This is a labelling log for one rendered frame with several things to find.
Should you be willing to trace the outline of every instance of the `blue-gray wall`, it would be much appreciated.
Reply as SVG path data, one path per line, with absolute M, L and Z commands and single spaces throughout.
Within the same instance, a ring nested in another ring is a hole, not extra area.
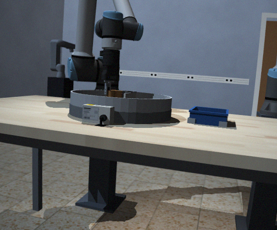
M 46 95 L 51 39 L 62 39 L 64 1 L 0 0 L 0 98 Z
M 140 41 L 123 41 L 120 69 L 249 79 L 249 85 L 121 76 L 120 90 L 173 97 L 173 107 L 205 106 L 251 115 L 263 12 L 277 13 L 277 0 L 130 0 L 144 25 Z M 97 1 L 96 21 L 115 10 Z M 78 0 L 65 0 L 63 40 L 75 43 Z M 101 39 L 94 37 L 98 57 Z M 64 50 L 67 65 L 70 53 Z M 75 82 L 75 89 L 95 83 Z

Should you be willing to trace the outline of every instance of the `wooden tabletop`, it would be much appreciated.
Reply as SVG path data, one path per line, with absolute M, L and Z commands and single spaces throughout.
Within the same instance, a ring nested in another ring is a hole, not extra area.
M 172 109 L 165 124 L 100 127 L 70 116 L 69 99 L 0 98 L 3 134 L 277 173 L 277 119 L 229 114 L 236 128 L 222 128 L 189 124 L 188 117 Z

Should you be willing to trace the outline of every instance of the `table leg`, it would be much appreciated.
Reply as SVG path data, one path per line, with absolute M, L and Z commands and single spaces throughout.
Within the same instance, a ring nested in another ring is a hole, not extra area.
M 76 205 L 114 213 L 126 198 L 126 195 L 115 193 L 116 167 L 116 161 L 90 157 L 89 191 Z
M 237 230 L 277 230 L 277 185 L 253 182 L 247 216 L 235 216 Z
M 33 210 L 43 208 L 43 150 L 32 148 L 32 199 Z

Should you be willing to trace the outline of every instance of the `white power supply box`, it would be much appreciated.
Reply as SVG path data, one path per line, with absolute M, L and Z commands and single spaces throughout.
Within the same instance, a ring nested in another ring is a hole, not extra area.
M 98 104 L 84 104 L 82 106 L 82 123 L 100 124 L 102 116 L 104 125 L 114 123 L 114 107 Z

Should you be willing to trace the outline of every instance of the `blue plastic tray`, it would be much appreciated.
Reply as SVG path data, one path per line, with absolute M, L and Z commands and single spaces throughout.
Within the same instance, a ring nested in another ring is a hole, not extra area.
M 195 124 L 219 126 L 219 122 L 227 122 L 229 109 L 216 109 L 194 106 L 189 110 L 190 118 L 194 118 Z

